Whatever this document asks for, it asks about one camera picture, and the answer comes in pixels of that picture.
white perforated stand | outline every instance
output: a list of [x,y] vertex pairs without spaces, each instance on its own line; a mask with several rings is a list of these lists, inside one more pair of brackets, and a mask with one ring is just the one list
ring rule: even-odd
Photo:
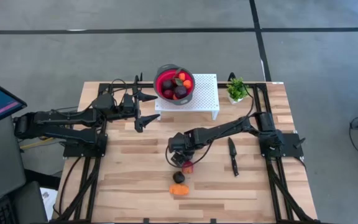
[[193,74],[195,79],[195,89],[193,98],[185,105],[174,105],[164,99],[155,100],[155,111],[160,114],[157,118],[161,120],[163,111],[210,111],[212,120],[215,120],[219,113],[218,83],[216,74]]

yellow cable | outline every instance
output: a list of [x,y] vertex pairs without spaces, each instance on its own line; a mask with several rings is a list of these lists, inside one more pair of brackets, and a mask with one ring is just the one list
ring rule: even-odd
[[43,144],[45,142],[48,142],[48,141],[51,141],[51,140],[53,140],[53,138],[48,138],[48,139],[45,139],[43,141],[39,141],[39,142],[36,142],[36,143],[21,146],[20,149],[27,149],[27,148],[30,148],[30,147],[38,146],[38,145],[41,145],[41,144]]

knife blade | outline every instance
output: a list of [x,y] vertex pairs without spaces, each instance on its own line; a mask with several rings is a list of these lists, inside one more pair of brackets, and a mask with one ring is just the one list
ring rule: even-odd
[[237,162],[236,162],[236,155],[237,155],[236,147],[234,145],[233,140],[230,137],[227,141],[229,143],[229,154],[231,157],[231,166],[233,168],[234,176],[237,177],[239,175],[239,170],[237,168]]

table leg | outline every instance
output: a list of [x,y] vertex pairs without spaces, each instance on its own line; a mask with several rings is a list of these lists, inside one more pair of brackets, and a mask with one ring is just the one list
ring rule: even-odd
[[212,120],[216,120],[218,113],[219,113],[219,111],[212,111]]
[[155,111],[157,112],[160,116],[157,118],[157,121],[161,121],[161,111]]

green plant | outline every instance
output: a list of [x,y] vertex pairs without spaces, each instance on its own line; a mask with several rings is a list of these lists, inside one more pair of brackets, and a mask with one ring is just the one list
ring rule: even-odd
[[231,83],[227,84],[227,92],[234,101],[247,96],[246,86],[242,82],[242,78],[232,78]]

